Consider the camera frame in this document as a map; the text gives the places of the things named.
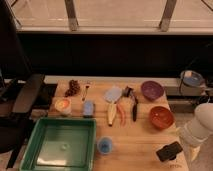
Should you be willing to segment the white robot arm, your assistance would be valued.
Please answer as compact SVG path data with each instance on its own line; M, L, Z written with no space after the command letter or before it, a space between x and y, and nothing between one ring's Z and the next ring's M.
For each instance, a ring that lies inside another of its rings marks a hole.
M194 117L178 133L190 147L190 159L195 160L201 145L213 135L213 103L202 103L194 110Z

